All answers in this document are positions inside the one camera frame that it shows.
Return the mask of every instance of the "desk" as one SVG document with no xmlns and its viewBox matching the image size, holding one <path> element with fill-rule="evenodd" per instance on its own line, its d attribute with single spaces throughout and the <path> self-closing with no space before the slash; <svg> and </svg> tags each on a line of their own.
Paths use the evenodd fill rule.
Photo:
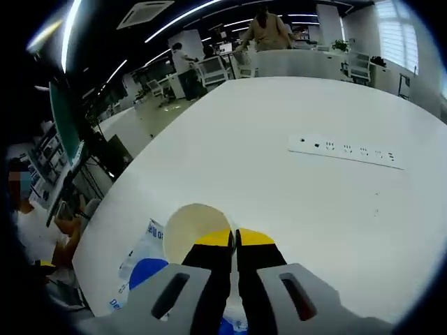
<svg viewBox="0 0 447 335">
<path fill-rule="evenodd" d="M 291 153 L 288 137 L 299 133 L 396 148 L 405 170 Z M 110 189 L 73 259 L 80 287 L 95 315 L 110 313 L 118 268 L 149 218 L 165 225 L 200 202 L 271 236 L 287 262 L 338 290 L 351 311 L 397 322 L 445 249 L 445 143 L 438 119 L 369 87 L 296 77 L 225 82 Z"/>
<path fill-rule="evenodd" d="M 102 121 L 99 126 L 106 141 L 116 135 L 132 158 L 135 158 L 151 142 L 150 134 L 140 122 L 134 107 Z"/>
<path fill-rule="evenodd" d="M 173 89 L 174 95 L 177 99 L 185 97 L 182 85 L 180 84 L 179 81 L 179 75 L 177 73 L 167 75 L 165 78 L 159 81 L 159 84 L 163 88 L 170 87 L 171 89 Z"/>
<path fill-rule="evenodd" d="M 271 50 L 257 52 L 255 66 L 260 77 L 312 77 L 348 79 L 340 69 L 344 54 L 316 50 Z"/>
</svg>

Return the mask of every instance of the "potted plant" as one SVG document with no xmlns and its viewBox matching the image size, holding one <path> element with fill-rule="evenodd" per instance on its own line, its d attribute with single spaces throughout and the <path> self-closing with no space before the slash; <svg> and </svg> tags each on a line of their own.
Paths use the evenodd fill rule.
<svg viewBox="0 0 447 335">
<path fill-rule="evenodd" d="M 332 49 L 335 51 L 339 50 L 340 52 L 348 52 L 349 44 L 345 40 L 336 40 L 332 44 Z"/>
<path fill-rule="evenodd" d="M 384 68 L 386 68 L 386 63 L 385 63 L 385 61 L 383 60 L 382 57 L 379 57 L 379 56 L 372 57 L 371 58 L 371 63 L 379 65 L 379 66 L 383 66 Z"/>
</svg>

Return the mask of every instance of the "floor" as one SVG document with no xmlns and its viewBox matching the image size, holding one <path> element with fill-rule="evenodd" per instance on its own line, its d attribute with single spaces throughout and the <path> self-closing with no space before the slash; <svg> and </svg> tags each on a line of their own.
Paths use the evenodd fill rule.
<svg viewBox="0 0 447 335">
<path fill-rule="evenodd" d="M 183 98 L 171 101 L 162 107 L 155 107 L 158 105 L 158 101 L 147 100 L 136 106 L 135 109 L 141 119 L 142 125 L 149 134 L 156 137 L 196 101 L 187 101 Z"/>
</svg>

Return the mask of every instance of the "air conditioner vent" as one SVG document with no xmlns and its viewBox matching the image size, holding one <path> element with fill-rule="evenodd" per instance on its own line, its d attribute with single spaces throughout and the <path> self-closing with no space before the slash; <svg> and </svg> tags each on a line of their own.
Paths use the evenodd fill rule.
<svg viewBox="0 0 447 335">
<path fill-rule="evenodd" d="M 136 3 L 126 16 L 124 16 L 124 19 L 117 29 L 151 21 L 173 3 L 174 1 L 147 1 Z"/>
</svg>

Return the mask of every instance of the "beige shirt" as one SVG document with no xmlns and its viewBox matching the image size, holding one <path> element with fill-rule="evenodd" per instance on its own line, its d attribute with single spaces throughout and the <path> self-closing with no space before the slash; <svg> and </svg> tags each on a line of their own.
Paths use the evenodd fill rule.
<svg viewBox="0 0 447 335">
<path fill-rule="evenodd" d="M 267 13 L 267 24 L 265 28 L 259 25 L 255 18 L 251 21 L 247 32 L 247 40 L 256 41 L 257 51 L 286 49 L 290 45 L 287 29 L 282 20 L 275 14 Z"/>
</svg>

